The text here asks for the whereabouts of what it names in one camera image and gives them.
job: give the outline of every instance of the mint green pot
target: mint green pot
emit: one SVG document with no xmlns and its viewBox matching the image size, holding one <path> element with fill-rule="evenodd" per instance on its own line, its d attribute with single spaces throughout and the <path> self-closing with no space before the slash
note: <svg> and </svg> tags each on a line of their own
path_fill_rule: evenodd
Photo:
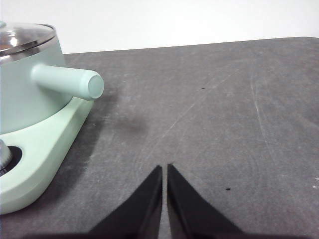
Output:
<svg viewBox="0 0 319 239">
<path fill-rule="evenodd" d="M 19 44 L 17 38 L 32 35 L 30 32 L 35 32 L 34 39 L 29 37 L 22 39 L 21 45 L 10 45 Z M 0 79 L 1 134 L 50 117 L 72 97 L 94 100 L 104 89 L 103 79 L 97 72 L 66 68 L 55 29 L 49 25 L 16 27 L 1 22 Z"/>
</svg>

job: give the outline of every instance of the white wall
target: white wall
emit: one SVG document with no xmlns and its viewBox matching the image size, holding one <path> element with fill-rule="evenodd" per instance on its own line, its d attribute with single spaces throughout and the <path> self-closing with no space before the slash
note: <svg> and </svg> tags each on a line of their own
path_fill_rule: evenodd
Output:
<svg viewBox="0 0 319 239">
<path fill-rule="evenodd" d="M 0 17 L 54 25 L 64 53 L 319 37 L 319 0 L 1 0 Z"/>
</svg>

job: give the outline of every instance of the stovetop base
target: stovetop base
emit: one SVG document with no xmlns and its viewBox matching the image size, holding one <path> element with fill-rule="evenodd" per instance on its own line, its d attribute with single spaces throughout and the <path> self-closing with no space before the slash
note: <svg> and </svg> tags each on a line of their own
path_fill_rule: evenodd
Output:
<svg viewBox="0 0 319 239">
<path fill-rule="evenodd" d="M 76 97 L 59 112 L 27 128 L 0 135 L 22 150 L 20 162 L 0 177 L 0 213 L 34 202 L 48 187 L 71 147 L 93 101 Z"/>
</svg>

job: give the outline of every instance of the stove knob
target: stove knob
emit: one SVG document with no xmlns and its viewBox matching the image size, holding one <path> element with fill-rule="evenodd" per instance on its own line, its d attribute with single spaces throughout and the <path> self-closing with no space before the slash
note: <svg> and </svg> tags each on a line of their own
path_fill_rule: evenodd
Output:
<svg viewBox="0 0 319 239">
<path fill-rule="evenodd" d="M 0 139 L 0 170 L 3 170 L 11 161 L 12 153 L 6 144 Z"/>
</svg>

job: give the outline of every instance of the gray mat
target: gray mat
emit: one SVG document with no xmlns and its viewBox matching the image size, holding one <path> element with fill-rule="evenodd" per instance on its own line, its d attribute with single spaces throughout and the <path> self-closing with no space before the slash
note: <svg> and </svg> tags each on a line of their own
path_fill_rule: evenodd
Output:
<svg viewBox="0 0 319 239">
<path fill-rule="evenodd" d="M 65 57 L 106 89 L 45 193 L 1 217 L 2 238 L 86 232 L 174 163 L 244 231 L 319 239 L 317 38 Z"/>
</svg>

